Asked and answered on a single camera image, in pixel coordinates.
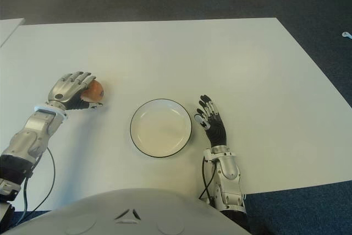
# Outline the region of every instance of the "white tabletop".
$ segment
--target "white tabletop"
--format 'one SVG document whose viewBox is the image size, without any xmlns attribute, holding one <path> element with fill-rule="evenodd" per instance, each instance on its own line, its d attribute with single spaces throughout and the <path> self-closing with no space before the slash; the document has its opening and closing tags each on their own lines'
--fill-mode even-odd
<svg viewBox="0 0 352 235">
<path fill-rule="evenodd" d="M 214 99 L 247 193 L 352 179 L 352 110 L 275 18 L 20 26 L 0 52 L 2 149 L 62 74 L 91 71 L 105 89 L 104 108 L 70 111 L 50 140 L 57 181 L 42 210 L 121 188 L 197 197 L 210 146 L 199 125 L 167 158 L 130 140 L 133 113 L 157 98 L 191 116 L 199 95 Z M 30 209 L 51 180 L 45 154 L 29 181 Z"/>
<path fill-rule="evenodd" d="M 23 22 L 24 19 L 0 19 L 0 47 Z"/>
</svg>

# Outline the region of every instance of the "robotic hand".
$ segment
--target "robotic hand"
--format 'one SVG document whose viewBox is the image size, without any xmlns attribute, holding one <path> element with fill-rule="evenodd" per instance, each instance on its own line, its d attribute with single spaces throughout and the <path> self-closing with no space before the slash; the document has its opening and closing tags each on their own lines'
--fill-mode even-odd
<svg viewBox="0 0 352 235">
<path fill-rule="evenodd" d="M 195 120 L 205 129 L 212 148 L 226 146 L 226 130 L 217 107 L 207 95 L 200 96 L 200 99 L 199 104 L 204 112 L 197 108 Z"/>
<path fill-rule="evenodd" d="M 95 101 L 102 98 L 102 87 L 94 79 L 95 76 L 88 72 L 66 74 L 51 89 L 48 102 L 35 107 L 35 113 L 0 156 L 0 202 L 16 198 L 23 180 L 31 177 L 36 163 L 47 149 L 49 138 L 67 119 L 66 110 L 102 106 L 81 99 L 82 95 Z"/>
<path fill-rule="evenodd" d="M 51 89 L 48 96 L 49 106 L 59 107 L 63 110 L 78 110 L 83 108 L 96 108 L 102 106 L 101 103 L 84 101 L 82 95 L 87 94 L 86 90 L 90 85 L 97 86 L 95 76 L 88 72 L 76 72 L 65 74 Z M 98 88 L 100 94 L 98 99 L 104 95 L 102 87 Z"/>
<path fill-rule="evenodd" d="M 240 171 L 235 154 L 227 147 L 226 130 L 214 102 L 207 96 L 200 97 L 195 120 L 204 128 L 211 148 L 204 151 L 204 161 L 215 164 L 214 205 L 224 215 L 249 231 L 243 195 L 240 188 Z"/>
</svg>

